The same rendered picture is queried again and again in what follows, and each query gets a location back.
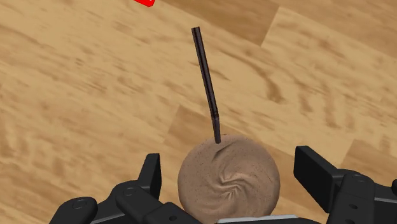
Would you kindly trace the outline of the black drinking straw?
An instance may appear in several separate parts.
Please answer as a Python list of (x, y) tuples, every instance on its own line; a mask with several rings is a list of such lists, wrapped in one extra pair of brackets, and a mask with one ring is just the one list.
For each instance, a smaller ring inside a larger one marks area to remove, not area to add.
[(214, 90), (213, 90), (209, 65), (207, 62), (206, 54), (205, 54), (204, 42), (202, 39), (200, 27), (192, 28), (192, 36), (193, 36), (193, 41), (194, 41), (195, 49), (196, 49), (196, 53), (197, 53), (198, 64), (200, 66), (200, 71), (202, 74), (205, 93), (207, 96), (209, 111), (211, 114), (212, 128), (213, 128), (213, 133), (214, 133), (214, 142), (216, 144), (219, 144), (221, 142), (219, 113), (218, 113), (218, 107), (216, 104), (216, 98), (215, 98), (215, 94), (214, 94)]

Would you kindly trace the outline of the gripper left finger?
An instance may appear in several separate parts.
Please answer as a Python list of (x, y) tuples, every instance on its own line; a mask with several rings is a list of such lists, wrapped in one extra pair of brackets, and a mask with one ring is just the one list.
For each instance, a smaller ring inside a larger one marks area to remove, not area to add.
[(92, 197), (70, 199), (59, 206), (49, 224), (199, 224), (177, 205), (160, 202), (160, 155), (146, 156), (137, 180), (117, 184), (101, 202)]

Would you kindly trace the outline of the brown round lidded cup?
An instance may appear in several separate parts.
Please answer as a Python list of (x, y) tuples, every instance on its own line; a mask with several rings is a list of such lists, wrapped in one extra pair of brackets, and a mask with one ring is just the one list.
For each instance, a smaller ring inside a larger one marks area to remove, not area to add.
[(270, 153), (252, 139), (225, 134), (185, 157), (178, 174), (183, 209), (203, 224), (222, 218), (261, 217), (279, 199), (280, 175)]

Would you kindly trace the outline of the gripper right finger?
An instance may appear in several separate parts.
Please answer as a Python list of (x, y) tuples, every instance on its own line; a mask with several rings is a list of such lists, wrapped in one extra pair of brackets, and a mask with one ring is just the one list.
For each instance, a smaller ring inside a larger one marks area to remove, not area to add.
[(293, 174), (329, 214), (326, 224), (397, 224), (397, 179), (380, 185), (336, 168), (308, 146), (295, 148)]

